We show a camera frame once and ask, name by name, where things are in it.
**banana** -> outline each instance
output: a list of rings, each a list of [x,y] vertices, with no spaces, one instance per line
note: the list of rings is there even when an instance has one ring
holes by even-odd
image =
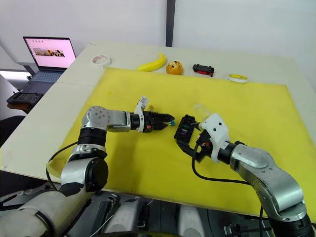
[[[159,53],[159,59],[151,63],[143,64],[139,66],[137,70],[145,71],[145,72],[151,72],[151,71],[157,70],[158,68],[161,68],[166,63],[166,60],[167,60],[166,57],[163,54]]]

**white table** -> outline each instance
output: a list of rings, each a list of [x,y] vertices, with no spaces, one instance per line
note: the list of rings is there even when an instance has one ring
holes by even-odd
[[[248,53],[223,53],[114,42],[91,43],[44,95],[1,148],[1,169],[46,179],[45,165],[59,149],[78,113],[102,76],[104,69],[92,57],[107,54],[111,67],[135,70],[164,54],[168,62],[182,63],[184,75],[196,74],[192,65],[211,65],[215,78],[242,74],[251,81],[286,84],[316,145],[316,94],[293,60]],[[165,67],[157,70],[165,73]]]

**black toy car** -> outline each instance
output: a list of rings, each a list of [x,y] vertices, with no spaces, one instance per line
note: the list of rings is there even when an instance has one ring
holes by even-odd
[[[200,64],[194,64],[192,67],[193,71],[196,73],[210,75],[211,77],[214,74],[214,68],[212,66],[203,66]]]

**yellow foam mat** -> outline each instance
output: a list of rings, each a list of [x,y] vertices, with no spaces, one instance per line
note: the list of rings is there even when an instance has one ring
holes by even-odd
[[[108,68],[82,108],[62,147],[78,139],[81,118],[90,106],[133,112],[142,95],[159,113],[169,113],[176,126],[152,133],[107,133],[105,189],[208,208],[258,215],[260,203],[252,187],[199,179],[191,158],[173,136],[182,116],[205,104],[229,127],[232,141],[269,151],[276,164],[290,173],[305,194],[308,214],[316,222],[316,151],[285,85],[236,83],[210,77],[186,77]],[[198,132],[191,139],[194,145]],[[49,164],[59,177],[71,149]],[[205,158],[196,165],[208,177],[240,179],[229,165]]]

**pink screen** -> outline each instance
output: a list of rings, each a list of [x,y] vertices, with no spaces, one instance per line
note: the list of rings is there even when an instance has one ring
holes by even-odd
[[[25,39],[40,67],[67,68],[76,59],[69,39]]]

